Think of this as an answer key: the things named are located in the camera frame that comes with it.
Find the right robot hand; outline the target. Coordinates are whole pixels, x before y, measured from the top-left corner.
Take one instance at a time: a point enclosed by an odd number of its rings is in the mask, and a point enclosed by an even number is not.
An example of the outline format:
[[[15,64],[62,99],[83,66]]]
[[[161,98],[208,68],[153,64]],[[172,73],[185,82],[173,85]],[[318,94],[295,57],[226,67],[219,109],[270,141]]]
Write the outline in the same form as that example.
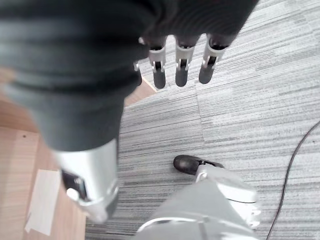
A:
[[[208,34],[228,47],[255,0],[3,0],[4,91],[25,107],[57,157],[64,186],[94,222],[118,200],[118,140],[139,60],[164,67],[160,40]]]

